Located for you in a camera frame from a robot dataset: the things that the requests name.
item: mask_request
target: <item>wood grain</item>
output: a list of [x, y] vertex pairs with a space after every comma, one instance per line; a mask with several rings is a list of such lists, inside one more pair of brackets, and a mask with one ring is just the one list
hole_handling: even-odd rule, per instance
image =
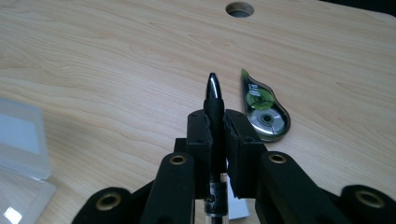
[[[311, 0], [7, 0], [0, 3], [0, 97], [43, 110], [58, 191], [38, 223], [70, 223], [110, 186], [134, 191], [186, 136], [217, 72], [241, 110], [240, 71], [291, 115], [270, 150], [322, 188], [363, 184], [396, 198], [396, 19]], [[258, 223], [252, 216], [233, 223]], [[204, 223], [197, 202], [196, 223]]]

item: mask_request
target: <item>table surface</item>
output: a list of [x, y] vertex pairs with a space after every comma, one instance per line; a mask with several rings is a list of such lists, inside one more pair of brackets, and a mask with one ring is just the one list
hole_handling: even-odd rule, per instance
[[[362, 184], [396, 199], [396, 19], [313, 0], [5, 0], [0, 97], [43, 111], [58, 190], [38, 223], [70, 223], [86, 200], [151, 181], [210, 72], [242, 111], [240, 72], [291, 116], [291, 155], [332, 193]], [[251, 216], [233, 223], [258, 223]], [[204, 222], [197, 202], [196, 223]]]

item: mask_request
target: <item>black marker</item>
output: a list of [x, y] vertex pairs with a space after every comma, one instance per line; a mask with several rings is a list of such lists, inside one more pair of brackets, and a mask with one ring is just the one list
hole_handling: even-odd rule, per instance
[[228, 223], [227, 159], [224, 138], [224, 102], [218, 77], [211, 73], [206, 85], [204, 112], [213, 139], [210, 162], [210, 194], [205, 199], [207, 224]]

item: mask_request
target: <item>green correction tape dispenser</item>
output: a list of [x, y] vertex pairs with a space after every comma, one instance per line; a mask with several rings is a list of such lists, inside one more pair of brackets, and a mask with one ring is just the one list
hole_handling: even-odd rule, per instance
[[242, 69], [245, 113], [264, 142], [280, 140], [290, 129], [288, 111], [275, 98], [273, 90], [254, 80]]

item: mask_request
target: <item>plastic container lid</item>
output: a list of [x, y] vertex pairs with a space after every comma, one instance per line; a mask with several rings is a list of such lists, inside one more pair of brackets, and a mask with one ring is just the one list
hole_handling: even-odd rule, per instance
[[41, 112], [0, 98], [0, 223], [35, 223], [55, 186]]

